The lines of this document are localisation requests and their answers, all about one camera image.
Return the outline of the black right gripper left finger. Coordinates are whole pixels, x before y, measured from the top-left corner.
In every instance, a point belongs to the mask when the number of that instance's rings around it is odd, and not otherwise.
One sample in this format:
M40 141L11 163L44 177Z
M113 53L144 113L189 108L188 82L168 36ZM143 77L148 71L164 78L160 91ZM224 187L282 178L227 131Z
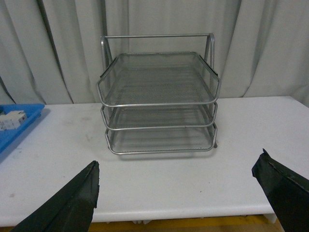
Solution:
M86 232L99 195L99 163L92 161L13 232Z

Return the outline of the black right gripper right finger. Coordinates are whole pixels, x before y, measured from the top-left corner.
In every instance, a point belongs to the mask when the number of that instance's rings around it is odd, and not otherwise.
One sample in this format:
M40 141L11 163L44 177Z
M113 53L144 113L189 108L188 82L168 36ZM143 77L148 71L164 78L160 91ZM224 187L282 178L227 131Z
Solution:
M265 149L252 167L256 178L286 232L309 230L309 180L274 160Z

